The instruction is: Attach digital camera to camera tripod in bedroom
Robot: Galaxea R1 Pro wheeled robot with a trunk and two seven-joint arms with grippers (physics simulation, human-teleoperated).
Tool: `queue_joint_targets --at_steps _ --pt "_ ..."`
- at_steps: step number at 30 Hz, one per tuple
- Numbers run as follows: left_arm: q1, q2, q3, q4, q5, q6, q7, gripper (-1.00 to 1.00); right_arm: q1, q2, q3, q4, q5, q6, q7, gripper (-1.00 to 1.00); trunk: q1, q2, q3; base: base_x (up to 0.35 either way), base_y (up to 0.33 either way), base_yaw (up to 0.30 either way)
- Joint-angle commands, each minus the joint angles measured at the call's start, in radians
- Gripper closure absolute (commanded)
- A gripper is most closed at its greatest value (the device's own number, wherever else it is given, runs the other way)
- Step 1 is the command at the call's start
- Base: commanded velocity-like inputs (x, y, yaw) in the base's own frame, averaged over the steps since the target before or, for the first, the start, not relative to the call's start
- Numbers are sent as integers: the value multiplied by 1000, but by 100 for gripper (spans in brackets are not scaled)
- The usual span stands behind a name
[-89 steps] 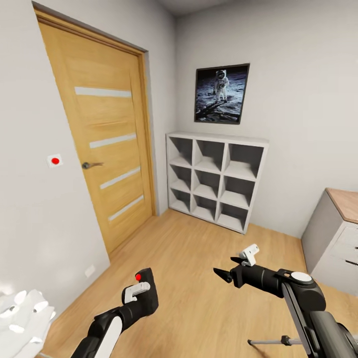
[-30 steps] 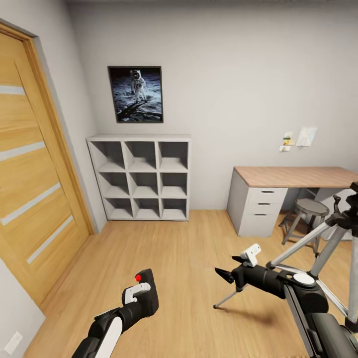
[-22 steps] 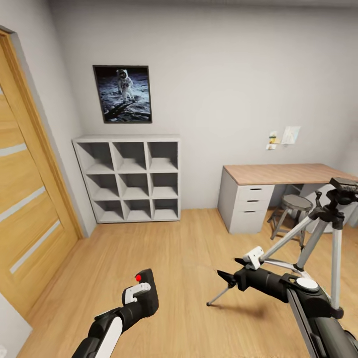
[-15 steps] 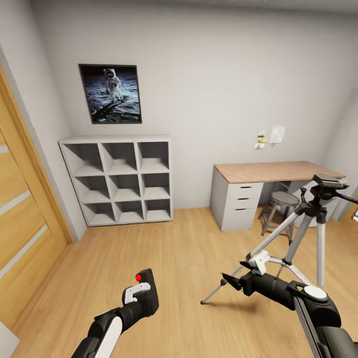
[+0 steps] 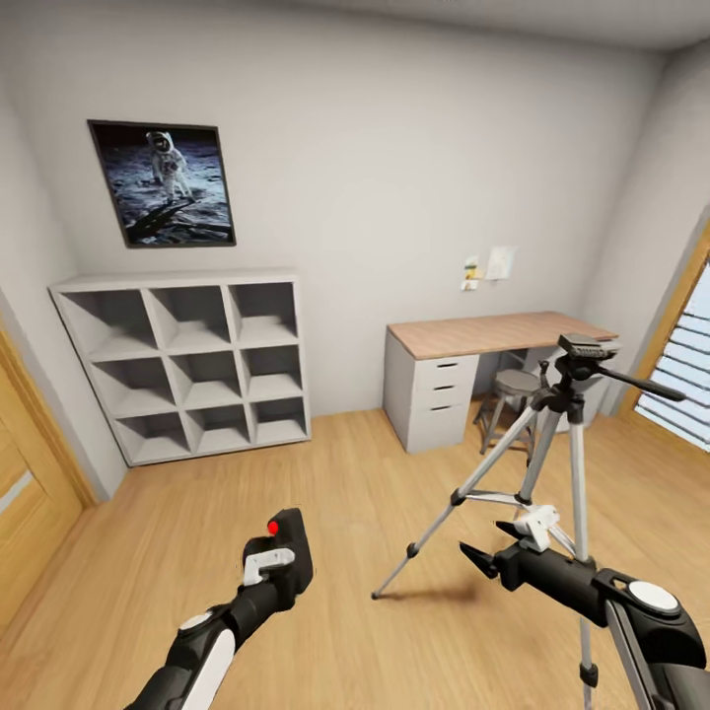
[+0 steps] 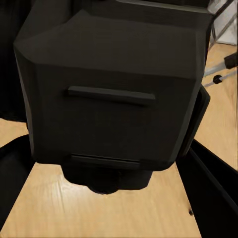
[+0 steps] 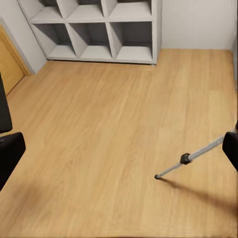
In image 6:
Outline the camera tripod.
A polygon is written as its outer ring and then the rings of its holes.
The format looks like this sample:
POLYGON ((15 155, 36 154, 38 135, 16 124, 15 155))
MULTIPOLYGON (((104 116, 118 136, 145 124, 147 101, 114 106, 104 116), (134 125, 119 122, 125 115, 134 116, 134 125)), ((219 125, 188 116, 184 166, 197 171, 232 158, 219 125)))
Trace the camera tripod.
MULTIPOLYGON (((205 69, 204 71, 204 76, 203 77, 206 77, 208 75, 211 75, 213 73, 216 73, 218 71, 221 71, 223 69, 231 69, 231 68, 234 68, 236 66, 238 66, 238 52, 233 54, 233 55, 230 55, 226 58, 224 58, 224 62, 218 64, 218 65, 215 65, 209 69, 205 69)), ((208 86, 211 86, 213 84, 218 84, 218 83, 222 83, 224 80, 230 78, 230 77, 233 77, 235 75, 238 74, 238 70, 234 71, 234 72, 231 72, 225 76, 221 76, 221 75, 216 75, 214 76, 213 78, 213 81, 206 84, 206 85, 203 85, 203 87, 207 88, 208 86)), ((190 212, 190 215, 193 215, 193 211, 191 210, 190 212)))

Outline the digital camera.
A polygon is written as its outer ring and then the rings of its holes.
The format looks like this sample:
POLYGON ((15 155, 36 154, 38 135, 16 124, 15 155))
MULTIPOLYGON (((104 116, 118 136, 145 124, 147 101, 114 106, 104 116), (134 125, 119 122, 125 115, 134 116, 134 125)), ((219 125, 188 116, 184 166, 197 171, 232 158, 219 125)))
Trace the digital camera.
POLYGON ((211 0, 0 0, 0 118, 100 194, 183 161, 211 97, 211 0))

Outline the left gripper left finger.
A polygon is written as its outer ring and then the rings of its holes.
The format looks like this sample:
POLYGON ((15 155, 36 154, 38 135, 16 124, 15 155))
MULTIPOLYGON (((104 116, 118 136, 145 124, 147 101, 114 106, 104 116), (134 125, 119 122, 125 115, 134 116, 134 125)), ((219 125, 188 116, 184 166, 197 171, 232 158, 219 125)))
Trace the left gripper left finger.
POLYGON ((0 148, 0 231, 34 164, 28 134, 0 148))

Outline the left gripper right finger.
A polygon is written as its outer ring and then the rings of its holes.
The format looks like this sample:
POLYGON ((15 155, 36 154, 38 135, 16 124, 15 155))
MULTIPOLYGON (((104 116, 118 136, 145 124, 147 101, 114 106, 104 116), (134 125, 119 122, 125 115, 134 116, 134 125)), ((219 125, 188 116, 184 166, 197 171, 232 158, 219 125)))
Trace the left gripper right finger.
POLYGON ((202 238, 238 238, 238 171, 195 139, 175 162, 202 238))

